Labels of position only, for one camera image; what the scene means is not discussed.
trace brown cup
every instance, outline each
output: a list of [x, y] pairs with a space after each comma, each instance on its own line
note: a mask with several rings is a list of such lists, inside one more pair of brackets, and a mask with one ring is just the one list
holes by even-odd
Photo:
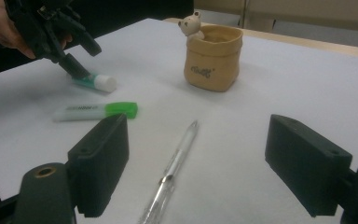
[[240, 72], [242, 31], [205, 25], [204, 39], [187, 41], [185, 78], [196, 87], [208, 91], [227, 91]]

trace white cap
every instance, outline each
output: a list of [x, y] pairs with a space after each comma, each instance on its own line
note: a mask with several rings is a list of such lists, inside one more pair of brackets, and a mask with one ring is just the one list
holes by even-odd
[[97, 75], [94, 79], [94, 87], [100, 91], [112, 92], [116, 89], [116, 80], [113, 77]]

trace bear figurine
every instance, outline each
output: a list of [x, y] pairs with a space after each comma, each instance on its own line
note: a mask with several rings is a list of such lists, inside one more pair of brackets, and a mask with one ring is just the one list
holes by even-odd
[[187, 36], [187, 41], [190, 40], [191, 38], [203, 39], [205, 37], [202, 31], [200, 30], [201, 28], [200, 17], [201, 14], [198, 11], [195, 11], [193, 15], [188, 16], [178, 22], [178, 25], [182, 30], [183, 34]]

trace transparent pen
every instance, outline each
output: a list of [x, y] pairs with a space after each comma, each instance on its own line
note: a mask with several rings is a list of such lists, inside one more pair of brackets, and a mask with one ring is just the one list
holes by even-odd
[[183, 163], [187, 152], [190, 150], [191, 144], [196, 137], [199, 124], [194, 121], [186, 130], [178, 148], [176, 149], [173, 157], [164, 171], [164, 176], [158, 183], [158, 190], [155, 197], [151, 200], [150, 204], [146, 207], [139, 224], [158, 224], [161, 220], [167, 202], [173, 192], [173, 180], [179, 170], [180, 165]]

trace white tabletop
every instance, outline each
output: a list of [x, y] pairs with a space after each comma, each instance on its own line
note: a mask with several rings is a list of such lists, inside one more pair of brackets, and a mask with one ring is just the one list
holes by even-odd
[[0, 196], [18, 193], [28, 170], [66, 162], [98, 121], [54, 122], [62, 105], [137, 102], [129, 120], [130, 160], [99, 218], [133, 224], [153, 196], [187, 126], [199, 134], [176, 180], [163, 223], [339, 223], [312, 218], [265, 162], [269, 116], [297, 119], [353, 155], [358, 167], [358, 57], [244, 37], [241, 73], [224, 93], [186, 83], [179, 27], [145, 20], [97, 39], [95, 58], [69, 51], [89, 70], [113, 76], [111, 94], [78, 87], [41, 60], [0, 74]]

